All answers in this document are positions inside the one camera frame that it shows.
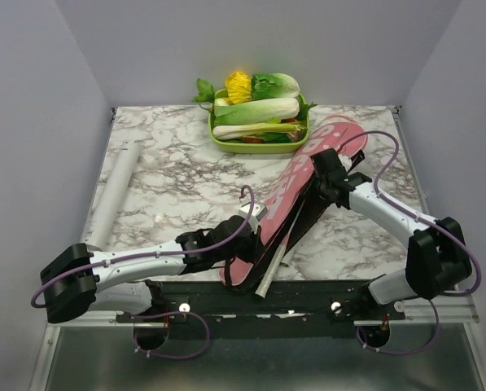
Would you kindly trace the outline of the pink racket bag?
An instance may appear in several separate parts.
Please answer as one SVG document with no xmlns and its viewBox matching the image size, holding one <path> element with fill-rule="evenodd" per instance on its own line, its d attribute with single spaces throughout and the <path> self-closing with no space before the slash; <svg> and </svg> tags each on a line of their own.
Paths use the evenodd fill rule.
<svg viewBox="0 0 486 391">
<path fill-rule="evenodd" d="M 356 167 L 364 160 L 367 141 L 362 127 L 350 121 L 328 123 L 309 135 L 265 198 L 267 213 L 260 220 L 263 247 L 252 261 L 236 257 L 218 272 L 226 287 L 242 292 L 270 276 L 269 265 L 279 263 L 323 214 L 325 207 L 311 188 L 311 156 L 334 149 L 344 155 L 345 165 Z"/>
</svg>

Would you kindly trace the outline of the white shuttlecock tube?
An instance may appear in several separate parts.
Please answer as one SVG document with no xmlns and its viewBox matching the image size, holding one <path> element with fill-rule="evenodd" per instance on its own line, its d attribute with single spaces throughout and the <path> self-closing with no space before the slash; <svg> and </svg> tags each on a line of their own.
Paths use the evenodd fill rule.
<svg viewBox="0 0 486 391">
<path fill-rule="evenodd" d="M 116 156 L 96 208 L 90 219 L 90 234 L 85 242 L 95 249 L 103 249 L 112 233 L 112 226 L 125 198 L 141 146 L 139 143 L 124 142 Z"/>
</svg>

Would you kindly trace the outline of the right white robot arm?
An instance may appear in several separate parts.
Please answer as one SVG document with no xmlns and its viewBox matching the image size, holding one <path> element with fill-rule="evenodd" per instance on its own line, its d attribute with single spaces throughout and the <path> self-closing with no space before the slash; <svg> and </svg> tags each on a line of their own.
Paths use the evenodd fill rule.
<svg viewBox="0 0 486 391">
<path fill-rule="evenodd" d="M 369 218 L 407 250 L 403 269 L 373 279 L 362 289 L 366 300 L 375 305 L 415 297 L 430 300 L 471 276 L 458 222 L 421 214 L 381 191 L 376 180 L 360 172 L 349 174 L 334 149 L 311 156 L 311 161 L 313 183 L 326 204 Z"/>
</svg>

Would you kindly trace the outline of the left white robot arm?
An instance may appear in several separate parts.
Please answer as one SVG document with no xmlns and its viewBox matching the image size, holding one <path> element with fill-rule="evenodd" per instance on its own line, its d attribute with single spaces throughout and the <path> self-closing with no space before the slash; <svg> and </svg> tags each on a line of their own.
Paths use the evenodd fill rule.
<svg viewBox="0 0 486 391">
<path fill-rule="evenodd" d="M 42 286 L 31 305 L 44 308 L 49 323 L 65 323 L 90 310 L 99 293 L 123 283 L 203 272 L 237 257 L 253 262 L 263 248 L 260 233 L 256 219 L 234 215 L 151 248 L 112 254 L 73 244 L 40 272 Z"/>
</svg>

